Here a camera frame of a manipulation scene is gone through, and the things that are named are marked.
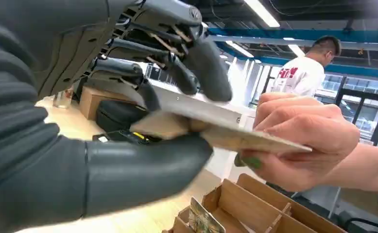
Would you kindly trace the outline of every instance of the gray robotic hand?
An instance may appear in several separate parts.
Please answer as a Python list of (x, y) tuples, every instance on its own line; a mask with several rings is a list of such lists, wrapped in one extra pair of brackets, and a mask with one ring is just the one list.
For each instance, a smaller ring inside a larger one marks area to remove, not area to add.
[(211, 100), (229, 101), (226, 70), (201, 21), (178, 0), (0, 0), (0, 233), (141, 205), (193, 180), (212, 154), (195, 133), (152, 146), (72, 140), (34, 103), (106, 75), (159, 108), (130, 61), (159, 64), (185, 94), (197, 80)]

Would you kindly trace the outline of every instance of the red print on shirt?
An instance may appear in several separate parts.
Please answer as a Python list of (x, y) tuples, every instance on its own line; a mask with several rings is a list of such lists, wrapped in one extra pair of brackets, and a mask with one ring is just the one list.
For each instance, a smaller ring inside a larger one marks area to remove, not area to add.
[(296, 71), (298, 70), (298, 67), (294, 67), (292, 69), (281, 69), (280, 72), (279, 72), (279, 75), (280, 75), (280, 78), (281, 79), (284, 79), (284, 78), (293, 78)]

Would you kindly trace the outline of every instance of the white t-shirt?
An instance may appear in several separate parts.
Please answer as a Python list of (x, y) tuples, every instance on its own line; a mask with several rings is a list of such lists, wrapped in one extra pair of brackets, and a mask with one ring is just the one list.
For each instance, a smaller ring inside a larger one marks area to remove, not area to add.
[(308, 57), (297, 57), (286, 63), (275, 78), (272, 91), (314, 96), (325, 79), (324, 67)]

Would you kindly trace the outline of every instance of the fingernail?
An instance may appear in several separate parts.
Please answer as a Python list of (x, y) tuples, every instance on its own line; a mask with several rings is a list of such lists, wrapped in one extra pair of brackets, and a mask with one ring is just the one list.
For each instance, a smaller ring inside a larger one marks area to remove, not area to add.
[(258, 158), (255, 157), (247, 157), (243, 158), (242, 162), (244, 162), (248, 167), (258, 169), (260, 168), (260, 165), (262, 164)]
[(233, 162), (235, 164), (235, 166), (237, 167), (242, 167), (242, 166), (246, 166), (246, 164), (244, 162), (242, 162), (242, 159), (241, 159), (241, 154), (238, 153), (235, 157), (235, 161)]

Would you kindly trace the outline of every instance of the card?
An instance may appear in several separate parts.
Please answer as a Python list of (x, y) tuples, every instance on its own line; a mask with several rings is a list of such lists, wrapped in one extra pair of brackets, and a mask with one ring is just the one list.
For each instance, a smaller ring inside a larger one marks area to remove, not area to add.
[(190, 200), (189, 226), (196, 233), (225, 233), (225, 228), (194, 197)]
[(199, 132), (213, 147), (232, 151), (258, 150), (272, 153), (312, 151), (305, 147), (264, 132), (238, 128), (216, 118), (182, 110), (157, 111), (131, 127), (140, 132), (163, 139), (172, 139), (189, 132)]

